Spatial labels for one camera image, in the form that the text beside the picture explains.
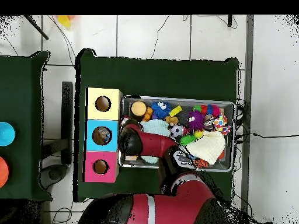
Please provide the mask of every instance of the blue cube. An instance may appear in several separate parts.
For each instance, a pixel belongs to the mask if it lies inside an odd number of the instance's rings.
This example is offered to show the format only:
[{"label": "blue cube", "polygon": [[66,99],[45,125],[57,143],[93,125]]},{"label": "blue cube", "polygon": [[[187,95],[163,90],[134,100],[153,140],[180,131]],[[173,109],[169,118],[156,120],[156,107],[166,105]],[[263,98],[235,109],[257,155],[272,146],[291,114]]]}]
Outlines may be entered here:
[{"label": "blue cube", "polygon": [[86,151],[117,151],[118,122],[87,120]]}]

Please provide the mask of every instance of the toy pile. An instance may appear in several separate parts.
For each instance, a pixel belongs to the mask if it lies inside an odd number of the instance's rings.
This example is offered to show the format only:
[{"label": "toy pile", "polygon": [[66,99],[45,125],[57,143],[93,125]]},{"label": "toy pile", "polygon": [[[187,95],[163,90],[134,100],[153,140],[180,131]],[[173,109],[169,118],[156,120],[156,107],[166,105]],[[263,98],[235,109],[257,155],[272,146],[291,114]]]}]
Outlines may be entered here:
[{"label": "toy pile", "polygon": [[[135,101],[130,107],[130,117],[125,116],[122,124],[133,118],[140,122],[143,131],[174,139],[193,160],[194,167],[208,168],[225,155],[225,138],[231,127],[227,125],[224,109],[216,105],[196,105],[188,114],[188,126],[180,124],[177,115],[181,106],[171,109],[168,102],[158,101],[147,106]],[[157,157],[142,156],[148,163],[156,164]],[[126,156],[127,160],[137,157]]]}]

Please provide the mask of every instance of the shape sorter box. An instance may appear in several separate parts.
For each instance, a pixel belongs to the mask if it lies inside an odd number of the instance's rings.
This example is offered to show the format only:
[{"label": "shape sorter box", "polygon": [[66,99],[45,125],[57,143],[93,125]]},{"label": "shape sorter box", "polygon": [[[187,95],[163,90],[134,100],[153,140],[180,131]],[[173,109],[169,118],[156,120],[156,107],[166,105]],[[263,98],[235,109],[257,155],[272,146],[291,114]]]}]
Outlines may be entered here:
[{"label": "shape sorter box", "polygon": [[[119,173],[119,164],[117,161],[118,152],[99,152],[87,151],[85,159],[85,182],[103,182],[114,183]],[[104,174],[95,172],[95,163],[104,161],[107,164],[107,170]]]},{"label": "shape sorter box", "polygon": [[[122,97],[121,91],[118,89],[102,89],[88,87],[87,92],[87,119],[89,120],[119,120],[120,101]],[[100,111],[97,108],[97,100],[100,97],[105,97],[109,106],[105,111]]]},{"label": "shape sorter box", "polygon": [[[105,127],[110,132],[109,142],[98,145],[93,141],[93,131],[97,127]],[[87,120],[86,151],[117,151],[118,121]]]}]

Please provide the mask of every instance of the purple fuzzy toy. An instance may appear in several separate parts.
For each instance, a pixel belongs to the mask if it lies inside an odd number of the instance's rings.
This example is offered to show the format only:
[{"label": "purple fuzzy toy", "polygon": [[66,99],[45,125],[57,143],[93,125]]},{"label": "purple fuzzy toy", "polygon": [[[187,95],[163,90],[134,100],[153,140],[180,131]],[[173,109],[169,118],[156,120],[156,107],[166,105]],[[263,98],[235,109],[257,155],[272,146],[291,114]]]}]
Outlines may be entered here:
[{"label": "purple fuzzy toy", "polygon": [[190,111],[188,115],[188,120],[189,120],[189,132],[194,132],[194,131],[202,131],[204,130],[204,115],[201,114],[199,111]]}]

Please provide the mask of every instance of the green tablecloth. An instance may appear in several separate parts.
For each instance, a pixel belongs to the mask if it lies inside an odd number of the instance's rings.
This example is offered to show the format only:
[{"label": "green tablecloth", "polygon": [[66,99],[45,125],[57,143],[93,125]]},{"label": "green tablecloth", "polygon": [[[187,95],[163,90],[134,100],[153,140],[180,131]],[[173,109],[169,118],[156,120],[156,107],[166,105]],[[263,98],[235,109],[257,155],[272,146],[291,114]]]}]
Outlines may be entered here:
[{"label": "green tablecloth", "polygon": [[0,198],[50,200],[38,182],[41,159],[41,75],[49,52],[31,57],[0,56],[0,121],[16,132],[9,146],[0,146],[9,166]]},{"label": "green tablecloth", "polygon": [[[156,169],[121,167],[115,183],[82,182],[86,87],[119,89],[123,95],[236,102],[238,65],[236,58],[226,62],[97,58],[92,50],[83,49],[76,58],[75,98],[79,102],[75,104],[78,107],[79,103],[79,118],[75,116],[75,124],[79,121],[79,128],[75,129],[75,139],[79,137],[79,150],[75,151],[79,151],[79,200],[100,198],[108,193],[160,193]],[[204,176],[211,187],[215,184],[220,189],[219,197],[231,200],[232,171],[209,172]]]}]

